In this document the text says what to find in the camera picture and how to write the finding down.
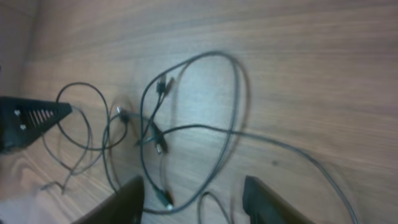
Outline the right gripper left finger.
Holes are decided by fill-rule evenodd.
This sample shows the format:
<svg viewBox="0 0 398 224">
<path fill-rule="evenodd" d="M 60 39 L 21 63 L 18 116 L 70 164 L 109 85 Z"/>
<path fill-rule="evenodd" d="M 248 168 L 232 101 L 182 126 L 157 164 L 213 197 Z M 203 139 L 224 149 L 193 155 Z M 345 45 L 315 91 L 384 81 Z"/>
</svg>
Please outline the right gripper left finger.
<svg viewBox="0 0 398 224">
<path fill-rule="evenodd" d="M 144 206 L 144 180 L 138 175 L 73 224 L 140 224 Z"/>
</svg>

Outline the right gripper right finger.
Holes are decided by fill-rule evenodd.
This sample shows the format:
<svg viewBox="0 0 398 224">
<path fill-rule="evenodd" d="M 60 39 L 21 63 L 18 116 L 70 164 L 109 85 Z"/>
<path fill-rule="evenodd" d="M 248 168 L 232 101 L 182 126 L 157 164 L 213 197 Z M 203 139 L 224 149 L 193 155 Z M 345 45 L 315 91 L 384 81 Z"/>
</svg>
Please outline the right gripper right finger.
<svg viewBox="0 0 398 224">
<path fill-rule="evenodd" d="M 243 210 L 249 216 L 250 223 L 313 223 L 255 176 L 245 177 L 242 201 Z"/>
</svg>

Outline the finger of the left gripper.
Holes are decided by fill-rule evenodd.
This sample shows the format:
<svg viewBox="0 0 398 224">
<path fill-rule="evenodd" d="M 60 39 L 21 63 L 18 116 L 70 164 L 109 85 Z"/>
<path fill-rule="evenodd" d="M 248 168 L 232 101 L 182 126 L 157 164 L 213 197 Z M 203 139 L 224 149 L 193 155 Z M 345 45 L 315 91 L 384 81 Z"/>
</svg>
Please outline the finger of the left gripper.
<svg viewBox="0 0 398 224">
<path fill-rule="evenodd" d="M 1 97 L 1 152 L 27 148 L 72 112 L 69 103 Z"/>
</svg>

